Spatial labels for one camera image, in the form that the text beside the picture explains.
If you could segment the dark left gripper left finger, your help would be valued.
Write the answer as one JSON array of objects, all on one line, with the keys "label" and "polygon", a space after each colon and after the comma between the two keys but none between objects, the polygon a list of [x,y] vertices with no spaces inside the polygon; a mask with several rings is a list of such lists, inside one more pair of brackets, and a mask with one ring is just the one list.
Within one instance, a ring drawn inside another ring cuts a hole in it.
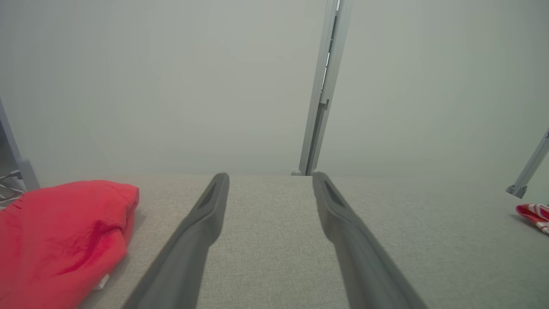
[{"label": "dark left gripper left finger", "polygon": [[196,309],[208,249],[222,231],[228,190],[228,174],[216,174],[122,309]]}]

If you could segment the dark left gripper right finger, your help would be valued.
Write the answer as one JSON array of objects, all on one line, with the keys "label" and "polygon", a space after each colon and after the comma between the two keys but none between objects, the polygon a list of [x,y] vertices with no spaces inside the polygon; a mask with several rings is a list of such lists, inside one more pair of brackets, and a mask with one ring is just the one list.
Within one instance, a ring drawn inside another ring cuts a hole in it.
[{"label": "dark left gripper right finger", "polygon": [[351,309],[428,309],[329,176],[312,175],[324,235],[335,247]]}]

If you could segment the red shorts with white stripe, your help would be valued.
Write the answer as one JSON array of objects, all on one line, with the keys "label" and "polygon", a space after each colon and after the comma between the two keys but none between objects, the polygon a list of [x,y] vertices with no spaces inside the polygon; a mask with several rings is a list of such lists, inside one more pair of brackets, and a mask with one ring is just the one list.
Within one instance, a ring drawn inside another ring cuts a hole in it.
[{"label": "red shorts with white stripe", "polygon": [[77,309],[125,257],[138,205],[139,188],[94,180],[0,210],[0,309]]}]

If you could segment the red white jersey shirt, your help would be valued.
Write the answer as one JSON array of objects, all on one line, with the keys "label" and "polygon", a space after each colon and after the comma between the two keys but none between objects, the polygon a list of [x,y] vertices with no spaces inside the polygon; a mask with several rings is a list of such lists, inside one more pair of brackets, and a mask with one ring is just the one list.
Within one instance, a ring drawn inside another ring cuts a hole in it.
[{"label": "red white jersey shirt", "polygon": [[529,219],[541,232],[549,235],[549,206],[543,204],[518,205],[516,213]]}]

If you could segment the grey wheeled stand leg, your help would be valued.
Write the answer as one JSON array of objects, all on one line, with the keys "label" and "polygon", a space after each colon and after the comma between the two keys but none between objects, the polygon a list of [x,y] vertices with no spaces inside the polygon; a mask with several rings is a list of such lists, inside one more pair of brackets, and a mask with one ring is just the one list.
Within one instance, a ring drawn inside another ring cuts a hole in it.
[{"label": "grey wheeled stand leg", "polygon": [[6,139],[9,143],[10,149],[12,151],[12,155],[15,158],[16,165],[21,172],[22,176],[22,182],[25,184],[27,191],[34,191],[41,188],[39,184],[39,180],[36,176],[35,171],[33,170],[33,166],[31,162],[23,157],[19,151],[19,147],[16,143],[14,133],[12,132],[12,128],[10,126],[7,113],[5,111],[5,108],[3,106],[3,102],[0,98],[0,122],[2,124],[2,127],[4,129],[4,133],[6,134]]}]

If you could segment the slanted grey metal strut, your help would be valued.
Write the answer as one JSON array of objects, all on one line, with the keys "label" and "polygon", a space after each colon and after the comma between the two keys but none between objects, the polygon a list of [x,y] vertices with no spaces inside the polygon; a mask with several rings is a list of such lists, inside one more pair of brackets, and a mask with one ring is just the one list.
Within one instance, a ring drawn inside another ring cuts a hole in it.
[{"label": "slanted grey metal strut", "polygon": [[523,198],[528,191],[528,184],[539,166],[543,162],[547,153],[549,153],[549,128],[545,131],[541,141],[537,145],[537,148],[530,156],[527,164],[516,178],[515,182],[506,188],[506,192],[516,196],[517,198]]}]

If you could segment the grey metal partition post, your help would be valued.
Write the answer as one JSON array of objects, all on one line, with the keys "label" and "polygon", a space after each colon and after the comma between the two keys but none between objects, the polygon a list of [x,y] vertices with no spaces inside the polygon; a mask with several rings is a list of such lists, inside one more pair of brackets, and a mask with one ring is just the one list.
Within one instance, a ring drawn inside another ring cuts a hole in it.
[{"label": "grey metal partition post", "polygon": [[355,1],[327,0],[302,151],[291,176],[317,170]]}]

